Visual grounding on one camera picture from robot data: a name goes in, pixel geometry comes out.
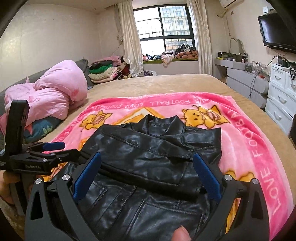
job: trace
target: gray headboard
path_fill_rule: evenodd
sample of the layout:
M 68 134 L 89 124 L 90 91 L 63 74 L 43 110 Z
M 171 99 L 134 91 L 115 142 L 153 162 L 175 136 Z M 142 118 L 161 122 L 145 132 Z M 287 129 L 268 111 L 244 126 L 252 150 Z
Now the gray headboard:
M 79 68 L 81 68 L 81 70 L 84 73 L 84 76 L 86 78 L 87 81 L 87 86 L 93 86 L 94 83 L 90 81 L 89 78 L 89 68 L 87 66 L 88 64 L 88 60 L 87 59 L 81 59 L 79 61 L 75 62 L 77 64 L 77 66 Z M 30 79 L 30 83 L 34 83 L 35 81 L 39 80 L 40 77 L 47 71 L 48 69 L 42 70 L 38 73 L 32 74 L 29 76 Z M 26 78 L 14 83 L 13 85 L 16 84 L 24 84 L 26 82 Z M 0 92 L 0 116 L 3 115 L 5 113 L 5 105 L 4 105 L 4 97 L 5 97 L 5 91 L 8 89 L 6 88 L 5 90 L 3 90 L 2 92 Z M 4 136 L 2 134 L 2 132 L 0 131 L 0 149 L 3 150 L 4 149 Z

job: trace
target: jacket button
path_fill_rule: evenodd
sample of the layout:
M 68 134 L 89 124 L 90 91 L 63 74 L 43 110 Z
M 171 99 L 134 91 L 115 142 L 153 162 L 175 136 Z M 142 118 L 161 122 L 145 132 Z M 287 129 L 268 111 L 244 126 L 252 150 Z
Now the jacket button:
M 123 196 L 123 195 L 121 195 L 121 194 L 120 194 L 120 195 L 118 195 L 118 196 L 117 196 L 117 200 L 118 200 L 118 201 L 122 201 L 122 200 L 124 200 L 124 196 Z

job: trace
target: window pane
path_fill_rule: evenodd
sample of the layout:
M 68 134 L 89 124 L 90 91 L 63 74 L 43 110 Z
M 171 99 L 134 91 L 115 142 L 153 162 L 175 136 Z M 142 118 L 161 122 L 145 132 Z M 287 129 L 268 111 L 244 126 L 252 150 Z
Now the window pane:
M 144 55 L 159 55 L 165 51 L 163 39 L 141 41 L 141 47 Z
M 182 44 L 192 46 L 192 39 L 165 39 L 166 50 L 175 50 L 181 47 Z
M 148 8 L 134 11 L 139 38 L 162 36 L 158 8 Z
M 185 6 L 160 7 L 164 35 L 190 35 Z

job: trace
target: white curtain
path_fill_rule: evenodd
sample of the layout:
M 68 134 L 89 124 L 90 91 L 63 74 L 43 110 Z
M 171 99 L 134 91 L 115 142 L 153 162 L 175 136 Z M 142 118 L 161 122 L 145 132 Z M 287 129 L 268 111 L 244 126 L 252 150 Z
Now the white curtain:
M 213 60 L 205 1 L 187 0 L 187 5 L 191 9 L 193 22 L 196 27 L 200 73 L 212 75 Z
M 143 56 L 131 0 L 118 4 L 122 28 L 124 61 L 130 65 L 130 74 L 136 77 L 143 71 Z

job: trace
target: beige bedspread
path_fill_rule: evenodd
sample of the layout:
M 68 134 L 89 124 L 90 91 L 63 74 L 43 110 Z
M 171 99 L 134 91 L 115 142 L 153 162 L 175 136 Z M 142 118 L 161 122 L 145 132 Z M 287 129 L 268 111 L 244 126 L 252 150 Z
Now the beige bedspread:
M 226 84 L 210 75 L 184 74 L 140 77 L 116 80 L 93 87 L 88 94 L 87 103 L 69 114 L 67 119 L 43 142 L 54 139 L 71 121 L 92 102 L 110 97 L 135 97 L 146 94 L 203 91 L 232 96 L 239 107 L 265 133 L 276 149 L 289 179 L 293 200 L 296 202 L 296 150 L 281 129 L 260 108 L 247 98 L 238 94 Z

